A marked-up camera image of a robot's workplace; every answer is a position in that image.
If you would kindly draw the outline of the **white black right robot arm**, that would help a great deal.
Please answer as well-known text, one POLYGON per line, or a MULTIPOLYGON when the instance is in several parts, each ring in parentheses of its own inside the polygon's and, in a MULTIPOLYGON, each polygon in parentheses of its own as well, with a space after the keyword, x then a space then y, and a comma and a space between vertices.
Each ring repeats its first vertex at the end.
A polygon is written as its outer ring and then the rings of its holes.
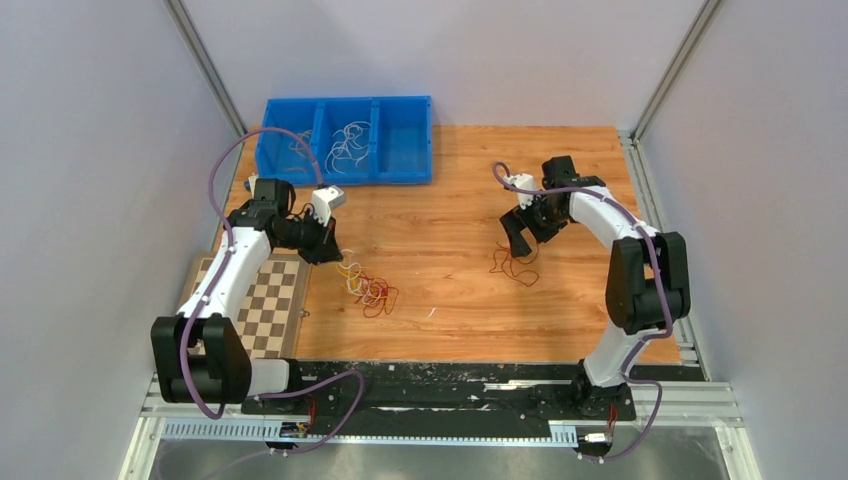
POLYGON ((599 343, 579 362, 568 400, 583 418, 607 414, 624 401, 641 352, 650 342, 672 336, 675 322, 690 311, 686 241, 639 219, 601 178, 579 174, 570 156, 544 162, 540 180, 513 173, 503 162, 492 171, 517 197, 516 206, 500 218, 513 257, 532 253, 527 235, 543 244, 573 223, 584 226, 609 253, 608 323, 599 343))

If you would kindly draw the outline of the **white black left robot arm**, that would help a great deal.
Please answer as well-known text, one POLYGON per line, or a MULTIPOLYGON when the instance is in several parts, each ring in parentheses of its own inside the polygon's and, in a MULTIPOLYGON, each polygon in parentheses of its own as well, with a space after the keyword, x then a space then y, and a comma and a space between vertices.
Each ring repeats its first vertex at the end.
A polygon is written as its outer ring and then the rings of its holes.
POLYGON ((267 395, 282 414, 304 405, 306 388, 294 379, 294 362, 251 357, 236 327, 249 287, 274 249, 294 250, 311 265, 343 258, 333 216, 346 201, 342 188, 319 186, 298 214, 291 212, 295 199, 289 182, 258 179, 251 198, 228 215, 199 286, 176 314, 154 321, 151 343, 165 402, 206 408, 267 395))

